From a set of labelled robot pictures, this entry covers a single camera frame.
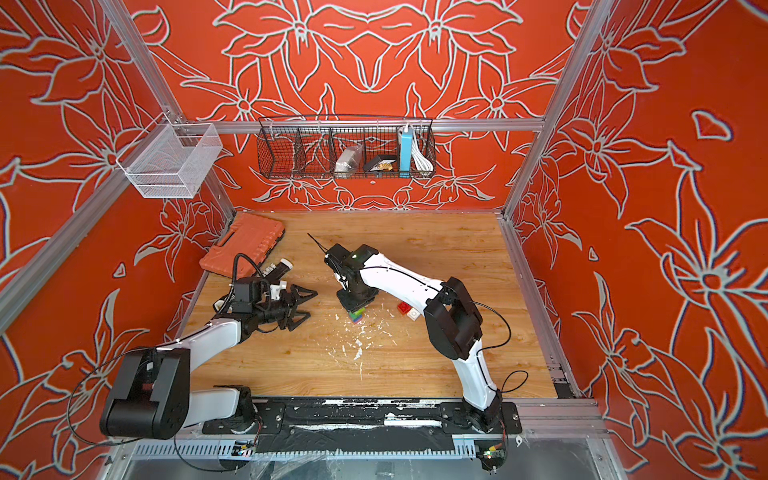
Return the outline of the green lego brick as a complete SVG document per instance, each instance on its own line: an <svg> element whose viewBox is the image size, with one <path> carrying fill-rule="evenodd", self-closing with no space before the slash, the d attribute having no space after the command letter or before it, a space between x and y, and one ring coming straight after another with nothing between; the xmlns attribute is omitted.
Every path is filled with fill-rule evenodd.
<svg viewBox="0 0 768 480"><path fill-rule="evenodd" d="M357 322L358 320L360 320L360 319L362 318L362 316L363 316L364 312L365 312L365 309L364 309L364 308L361 308L361 309L359 309L359 310L356 310L356 311L354 311L354 312L350 312L350 313L349 313L349 318L350 318L350 319L351 319L353 322Z"/></svg>

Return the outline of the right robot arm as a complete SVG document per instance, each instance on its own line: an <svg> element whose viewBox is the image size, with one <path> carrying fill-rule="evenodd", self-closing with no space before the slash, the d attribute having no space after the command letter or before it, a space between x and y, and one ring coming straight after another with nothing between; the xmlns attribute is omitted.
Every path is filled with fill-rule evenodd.
<svg viewBox="0 0 768 480"><path fill-rule="evenodd" d="M415 309L434 349L452 361L464 403L487 417L499 413L502 393L484 357L483 318L460 280L417 274L369 245L350 251L335 244L324 253L324 262L341 285L337 298L348 312L367 307L381 292Z"/></svg>

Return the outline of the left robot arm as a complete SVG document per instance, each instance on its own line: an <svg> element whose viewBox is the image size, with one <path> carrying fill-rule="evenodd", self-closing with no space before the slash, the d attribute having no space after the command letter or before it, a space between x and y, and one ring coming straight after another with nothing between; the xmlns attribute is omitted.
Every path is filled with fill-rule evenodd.
<svg viewBox="0 0 768 480"><path fill-rule="evenodd" d="M232 286L214 317L181 339L125 355L107 397L99 428L109 437L168 440L183 428L222 421L246 433L259 420L243 385L191 389L191 374L240 345L263 326L293 331L311 317L299 306L318 296L298 285L273 288L264 281Z"/></svg>

